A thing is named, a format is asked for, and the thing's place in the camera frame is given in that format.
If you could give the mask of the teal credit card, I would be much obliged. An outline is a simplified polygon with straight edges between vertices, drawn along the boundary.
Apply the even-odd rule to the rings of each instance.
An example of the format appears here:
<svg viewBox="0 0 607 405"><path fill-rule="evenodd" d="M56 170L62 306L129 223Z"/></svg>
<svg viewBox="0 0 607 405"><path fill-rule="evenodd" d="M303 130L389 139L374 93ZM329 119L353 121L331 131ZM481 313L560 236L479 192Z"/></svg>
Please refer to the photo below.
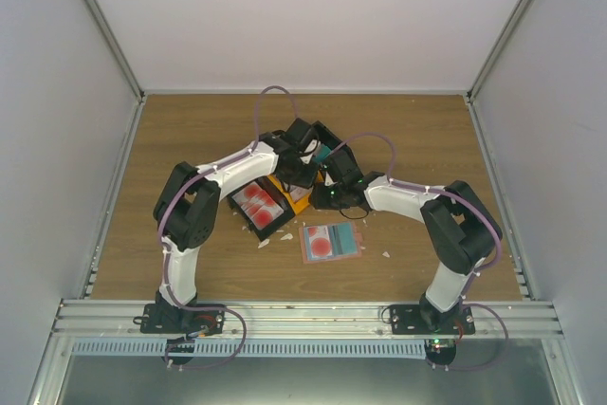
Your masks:
<svg viewBox="0 0 607 405"><path fill-rule="evenodd" d="M353 256L358 253L356 236L351 224L338 224L335 227L335 236L339 256Z"/></svg>

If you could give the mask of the pink leather card holder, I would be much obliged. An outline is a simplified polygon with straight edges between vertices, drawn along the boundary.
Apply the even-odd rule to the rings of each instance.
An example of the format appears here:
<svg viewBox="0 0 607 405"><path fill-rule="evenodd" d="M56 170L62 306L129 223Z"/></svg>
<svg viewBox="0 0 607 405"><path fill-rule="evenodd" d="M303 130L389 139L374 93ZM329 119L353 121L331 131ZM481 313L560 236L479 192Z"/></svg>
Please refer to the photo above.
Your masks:
<svg viewBox="0 0 607 405"><path fill-rule="evenodd" d="M355 232L355 236L356 236L356 241L357 241L357 247L358 247L358 253L356 255L353 256L339 256L338 254L338 249L337 249L337 243L336 243L336 236L335 236L335 227L338 224L341 223L349 223L353 226L353 230ZM341 223L332 223L332 224L326 224L325 226L329 227L329 232L330 232L330 237L331 237L331 243L332 243L332 249L333 249L333 256L325 259L325 260L320 260L320 261L310 261L307 259L306 257L306 252L305 252L305 230L308 227L314 227L314 226L306 226L306 227L302 227L299 229L299 239L300 239L300 247L301 247L301 251L302 251L302 257L303 257L303 262L305 264L317 264L317 263L322 263L322 262L334 262L334 261L338 261L338 260L345 260L345 259L351 259L351 258L357 258L360 257L362 255L362 234L357 230L356 225L353 222L341 222Z"/></svg>

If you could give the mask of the red circle credit card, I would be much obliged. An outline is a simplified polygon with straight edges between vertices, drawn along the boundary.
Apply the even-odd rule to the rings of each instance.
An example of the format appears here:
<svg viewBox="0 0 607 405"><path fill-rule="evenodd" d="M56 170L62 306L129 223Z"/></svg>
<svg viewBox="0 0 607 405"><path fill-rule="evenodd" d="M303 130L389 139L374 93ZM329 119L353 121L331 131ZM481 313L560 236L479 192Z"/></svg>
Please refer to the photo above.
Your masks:
<svg viewBox="0 0 607 405"><path fill-rule="evenodd" d="M333 256L328 226L308 227L305 231L305 252L310 261L325 260Z"/></svg>

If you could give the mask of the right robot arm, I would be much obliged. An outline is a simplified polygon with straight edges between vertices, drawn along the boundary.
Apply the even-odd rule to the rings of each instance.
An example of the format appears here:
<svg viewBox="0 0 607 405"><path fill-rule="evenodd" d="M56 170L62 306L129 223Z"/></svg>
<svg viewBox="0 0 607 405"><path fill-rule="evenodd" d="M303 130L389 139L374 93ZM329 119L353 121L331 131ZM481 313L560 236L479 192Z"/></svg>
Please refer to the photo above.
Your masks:
<svg viewBox="0 0 607 405"><path fill-rule="evenodd" d="M364 174L349 153L339 150L320 164L324 177L312 191L314 208L389 212L422 223L439 265L419 305L421 325L440 334L461 312L474 277L502 254L502 231L471 186L456 180L446 187L405 182L380 172Z"/></svg>

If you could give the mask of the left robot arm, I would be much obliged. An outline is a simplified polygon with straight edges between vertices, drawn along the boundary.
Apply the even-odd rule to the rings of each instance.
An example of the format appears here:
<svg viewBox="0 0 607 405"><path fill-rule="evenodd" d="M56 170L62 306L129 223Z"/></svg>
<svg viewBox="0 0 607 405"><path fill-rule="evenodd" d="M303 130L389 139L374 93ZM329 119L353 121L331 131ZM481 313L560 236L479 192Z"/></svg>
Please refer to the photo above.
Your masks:
<svg viewBox="0 0 607 405"><path fill-rule="evenodd" d="M173 168L153 210L162 247L161 285L155 301L134 318L144 334L215 334L228 312L222 304L197 301L198 253L212 234L219 204L257 178L277 175L285 183L309 188L318 166L314 126L300 118L284 131L263 133L243 149L217 161Z"/></svg>

